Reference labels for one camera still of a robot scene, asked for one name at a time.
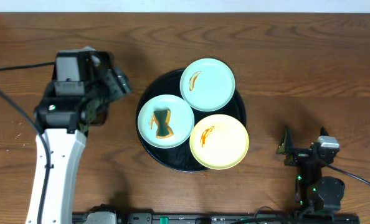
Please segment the yellow plate with sauce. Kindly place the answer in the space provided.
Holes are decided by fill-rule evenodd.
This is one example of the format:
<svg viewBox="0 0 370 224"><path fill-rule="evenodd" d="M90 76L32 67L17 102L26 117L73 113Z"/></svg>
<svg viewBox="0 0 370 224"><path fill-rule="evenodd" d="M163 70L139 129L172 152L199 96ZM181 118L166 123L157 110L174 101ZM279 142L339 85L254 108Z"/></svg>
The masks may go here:
<svg viewBox="0 0 370 224"><path fill-rule="evenodd" d="M247 154L249 135L238 119L226 114L214 114L195 125L189 147L194 158L204 167L229 169Z"/></svg>

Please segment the round black serving tray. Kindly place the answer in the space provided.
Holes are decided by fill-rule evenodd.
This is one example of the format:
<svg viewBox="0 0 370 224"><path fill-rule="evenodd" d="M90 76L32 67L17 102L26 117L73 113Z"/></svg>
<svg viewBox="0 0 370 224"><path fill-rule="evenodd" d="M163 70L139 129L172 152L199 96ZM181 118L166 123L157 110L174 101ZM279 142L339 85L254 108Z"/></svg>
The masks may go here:
<svg viewBox="0 0 370 224"><path fill-rule="evenodd" d="M181 92L179 89L179 82L183 69L173 70L158 77L142 94L136 115L139 115L141 108L146 102L158 95L175 95L180 97ZM226 114L239 120L243 125L247 124L247 115L244 102L238 91L234 91L231 100L221 109L212 112L202 112L193 109L195 122L213 115L213 114ZM182 144L169 149L161 149L147 143L141 136L140 129L136 129L138 138L145 151L160 164L169 167L170 169L178 170L181 172L200 172L207 170L207 167L200 164L192 155L189 140L185 140Z"/></svg>

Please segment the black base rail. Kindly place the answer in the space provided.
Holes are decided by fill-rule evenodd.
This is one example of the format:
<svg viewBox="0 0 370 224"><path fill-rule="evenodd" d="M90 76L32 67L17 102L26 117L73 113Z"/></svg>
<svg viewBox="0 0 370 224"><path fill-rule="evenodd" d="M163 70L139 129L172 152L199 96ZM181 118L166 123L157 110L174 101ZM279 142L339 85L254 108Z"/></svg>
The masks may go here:
<svg viewBox="0 0 370 224"><path fill-rule="evenodd" d="M251 213L158 213L153 210L128 211L101 204L88 212L75 212L72 224L116 223L116 224L231 224L231 223L344 223L358 224L356 215L304 215L296 217L268 207Z"/></svg>

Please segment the mint plate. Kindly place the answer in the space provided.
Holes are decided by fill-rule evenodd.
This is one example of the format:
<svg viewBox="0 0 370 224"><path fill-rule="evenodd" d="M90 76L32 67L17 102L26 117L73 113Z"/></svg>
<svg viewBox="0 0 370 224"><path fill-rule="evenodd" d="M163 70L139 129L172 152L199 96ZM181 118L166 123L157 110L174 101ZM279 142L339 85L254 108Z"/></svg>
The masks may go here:
<svg viewBox="0 0 370 224"><path fill-rule="evenodd" d="M174 134L170 138L157 139L157 125L154 121L153 112L164 109L171 111L169 126ZM148 144L169 149L182 144L188 139L194 127L194 122L192 108L182 98L174 95L159 95L148 100L141 107L137 127L142 139Z"/></svg>
<svg viewBox="0 0 370 224"><path fill-rule="evenodd" d="M202 58L185 68L179 89L182 98L195 110L216 111L228 104L233 97L235 78L224 62Z"/></svg>

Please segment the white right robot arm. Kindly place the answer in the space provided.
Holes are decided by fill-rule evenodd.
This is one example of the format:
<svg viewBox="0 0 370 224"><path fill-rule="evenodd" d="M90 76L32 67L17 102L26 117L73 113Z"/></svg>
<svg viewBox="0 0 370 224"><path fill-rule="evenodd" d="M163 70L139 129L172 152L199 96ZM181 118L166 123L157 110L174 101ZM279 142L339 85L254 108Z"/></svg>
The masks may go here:
<svg viewBox="0 0 370 224"><path fill-rule="evenodd" d="M298 218L307 215L331 215L341 209L345 184L342 180L324 176L322 168L334 162L339 152L339 142L326 129L308 148L295 147L289 128L285 129L277 154L286 156L284 164L297 168L295 200L301 206Z"/></svg>

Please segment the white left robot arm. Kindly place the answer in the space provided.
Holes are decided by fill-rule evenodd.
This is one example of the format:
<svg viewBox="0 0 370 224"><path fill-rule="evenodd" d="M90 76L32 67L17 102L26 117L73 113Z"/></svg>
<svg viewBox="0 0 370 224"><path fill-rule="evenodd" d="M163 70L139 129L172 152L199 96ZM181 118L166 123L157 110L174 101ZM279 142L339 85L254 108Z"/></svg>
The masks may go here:
<svg viewBox="0 0 370 224"><path fill-rule="evenodd" d="M91 126L131 91L110 52L61 50L34 110L37 161L26 223L71 223L77 171Z"/></svg>

